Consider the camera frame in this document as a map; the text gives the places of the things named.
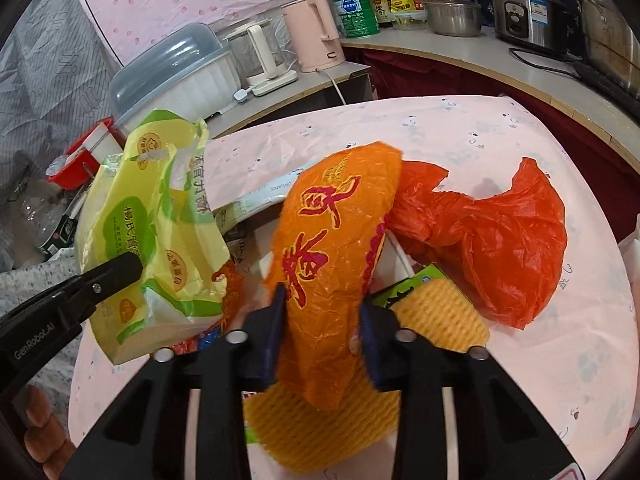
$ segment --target pink electric kettle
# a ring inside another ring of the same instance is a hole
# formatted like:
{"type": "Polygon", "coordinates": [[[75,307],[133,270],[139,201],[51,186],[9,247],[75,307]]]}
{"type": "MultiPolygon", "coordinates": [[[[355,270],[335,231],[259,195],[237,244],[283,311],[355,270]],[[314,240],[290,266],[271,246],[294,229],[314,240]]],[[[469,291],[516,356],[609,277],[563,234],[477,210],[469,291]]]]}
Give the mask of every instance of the pink electric kettle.
{"type": "Polygon", "coordinates": [[[282,7],[301,72],[344,62],[340,35],[327,0],[298,0],[282,7]]]}

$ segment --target green and yellow plastic bag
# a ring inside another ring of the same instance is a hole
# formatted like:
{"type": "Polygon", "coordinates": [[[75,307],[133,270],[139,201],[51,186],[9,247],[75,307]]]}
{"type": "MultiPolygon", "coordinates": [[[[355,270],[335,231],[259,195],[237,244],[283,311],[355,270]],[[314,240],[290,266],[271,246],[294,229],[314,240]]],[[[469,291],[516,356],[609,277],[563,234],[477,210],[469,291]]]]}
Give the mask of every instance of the green and yellow plastic bag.
{"type": "Polygon", "coordinates": [[[203,121],[160,117],[129,136],[120,161],[100,168],[78,226],[82,272],[124,251],[144,265],[141,279],[103,301],[90,319],[114,364],[183,341],[222,317],[226,277],[212,276],[229,252],[204,192],[209,134],[203,121]],[[140,153],[142,139],[149,149],[140,153]]]}

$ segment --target dark red curtain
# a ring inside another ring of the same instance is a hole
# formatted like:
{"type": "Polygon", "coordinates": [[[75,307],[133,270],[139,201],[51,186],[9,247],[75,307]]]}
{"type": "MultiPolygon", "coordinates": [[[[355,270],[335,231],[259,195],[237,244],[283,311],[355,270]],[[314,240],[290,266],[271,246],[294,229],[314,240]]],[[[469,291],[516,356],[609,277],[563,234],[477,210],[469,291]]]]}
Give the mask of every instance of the dark red curtain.
{"type": "Polygon", "coordinates": [[[371,67],[380,99],[431,95],[506,94],[549,129],[582,173],[604,211],[616,240],[636,226],[640,175],[584,126],[535,97],[490,77],[432,59],[382,50],[345,48],[347,59],[371,67]]]}

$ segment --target screw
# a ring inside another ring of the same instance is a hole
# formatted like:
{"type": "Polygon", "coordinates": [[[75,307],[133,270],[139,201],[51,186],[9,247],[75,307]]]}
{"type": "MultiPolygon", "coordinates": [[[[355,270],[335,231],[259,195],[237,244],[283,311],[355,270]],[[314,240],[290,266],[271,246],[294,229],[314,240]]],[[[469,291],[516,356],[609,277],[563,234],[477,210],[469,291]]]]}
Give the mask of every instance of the screw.
{"type": "Polygon", "coordinates": [[[174,358],[174,351],[170,348],[161,348],[154,352],[154,359],[159,363],[169,362],[174,358]]]}
{"type": "Polygon", "coordinates": [[[409,330],[408,328],[401,328],[396,332],[396,341],[401,343],[413,343],[415,341],[416,335],[413,330],[409,330]]]}
{"type": "Polygon", "coordinates": [[[243,332],[242,330],[232,330],[225,336],[225,339],[232,345],[237,345],[239,343],[244,343],[249,339],[249,335],[247,332],[243,332]]]}
{"type": "Polygon", "coordinates": [[[476,361],[486,361],[489,358],[489,352],[483,346],[472,346],[466,353],[476,361]]]}

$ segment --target kettle handle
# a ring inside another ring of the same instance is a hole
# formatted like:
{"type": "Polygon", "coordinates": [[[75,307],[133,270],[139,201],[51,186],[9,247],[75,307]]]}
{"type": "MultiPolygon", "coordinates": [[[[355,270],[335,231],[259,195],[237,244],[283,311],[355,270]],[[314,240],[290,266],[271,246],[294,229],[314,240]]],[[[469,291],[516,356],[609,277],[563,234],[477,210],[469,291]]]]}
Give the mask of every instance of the kettle handle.
{"type": "Polygon", "coordinates": [[[268,79],[274,79],[278,76],[278,69],[262,27],[260,25],[252,25],[246,31],[249,34],[249,40],[254,47],[265,75],[268,79]]]}
{"type": "Polygon", "coordinates": [[[315,7],[316,11],[318,12],[321,28],[320,39],[322,41],[331,41],[340,38],[338,29],[335,26],[334,17],[331,14],[329,5],[326,4],[326,0],[324,0],[324,5],[318,5],[318,2],[316,2],[316,0],[307,1],[309,5],[315,7]]]}

